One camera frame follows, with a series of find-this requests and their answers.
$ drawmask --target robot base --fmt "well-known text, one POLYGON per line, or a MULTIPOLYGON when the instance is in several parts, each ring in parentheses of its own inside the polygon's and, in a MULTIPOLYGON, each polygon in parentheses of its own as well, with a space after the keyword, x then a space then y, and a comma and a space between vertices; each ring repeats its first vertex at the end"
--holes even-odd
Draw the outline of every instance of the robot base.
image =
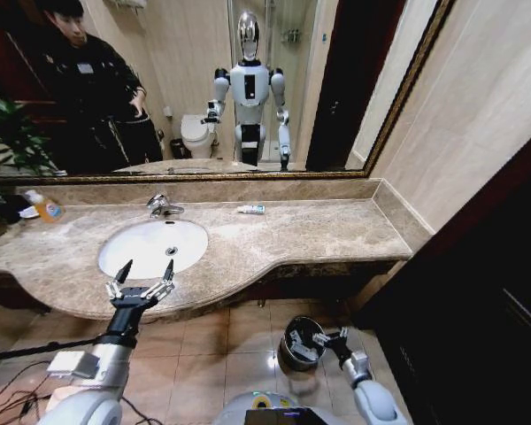
MULTIPOLYGON (((228 402, 220 415, 214 420, 212 425, 243 425, 246 423, 246 412, 249 410, 286 410, 293 416, 293 413, 303 411, 303 407, 299 406, 291 398, 282 396, 275 392, 269 391, 252 391, 236 396, 228 402)), ((321 422, 304 421, 302 423, 326 423, 327 425, 346 425, 346 422, 332 415, 331 413, 311 407, 310 410, 316 414, 321 422)), ((264 425, 268 423, 276 423, 270 421, 262 422, 264 425)))

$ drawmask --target black jacket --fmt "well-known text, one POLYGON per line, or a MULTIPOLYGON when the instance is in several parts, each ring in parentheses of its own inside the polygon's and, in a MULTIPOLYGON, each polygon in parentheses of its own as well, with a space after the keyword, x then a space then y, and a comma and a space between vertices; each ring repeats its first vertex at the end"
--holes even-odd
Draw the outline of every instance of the black jacket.
POLYGON ((134 115, 129 102, 142 84, 110 44, 88 35, 77 49, 54 35, 43 46, 43 82, 70 114, 84 120, 134 115))

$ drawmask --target humanoid robot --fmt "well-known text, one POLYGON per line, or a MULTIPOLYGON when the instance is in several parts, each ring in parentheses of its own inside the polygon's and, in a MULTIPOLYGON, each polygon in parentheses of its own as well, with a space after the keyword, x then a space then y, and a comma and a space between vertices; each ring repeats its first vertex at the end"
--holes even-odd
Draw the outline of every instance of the humanoid robot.
POLYGON ((256 166, 264 149, 266 129, 262 125, 264 104, 272 89, 279 127, 281 171, 287 171, 291 143, 289 140, 289 112, 285 105, 285 78, 280 68, 270 71, 258 60, 258 19, 252 12, 243 12, 238 21, 238 35, 242 46, 242 61, 228 72, 219 68, 214 72, 214 99, 209 102, 204 122, 220 122, 225 109, 227 92, 232 86, 235 102, 235 155, 244 164, 256 166))

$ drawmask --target man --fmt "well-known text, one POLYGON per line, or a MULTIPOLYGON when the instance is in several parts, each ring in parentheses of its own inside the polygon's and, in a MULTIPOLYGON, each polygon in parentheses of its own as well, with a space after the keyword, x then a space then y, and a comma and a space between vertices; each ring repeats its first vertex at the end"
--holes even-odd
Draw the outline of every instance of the man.
POLYGON ((161 160, 143 109, 146 90, 110 44, 87 34, 80 1, 42 0, 41 6, 57 29, 44 41, 45 83, 79 139, 67 150, 80 162, 69 171, 104 173, 161 160))

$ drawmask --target mirror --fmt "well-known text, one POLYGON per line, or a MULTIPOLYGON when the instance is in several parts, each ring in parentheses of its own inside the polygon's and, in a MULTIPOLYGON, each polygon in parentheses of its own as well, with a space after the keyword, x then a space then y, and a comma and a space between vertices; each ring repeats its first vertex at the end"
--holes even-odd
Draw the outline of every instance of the mirror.
POLYGON ((0 178, 367 175, 451 3, 0 0, 0 178))

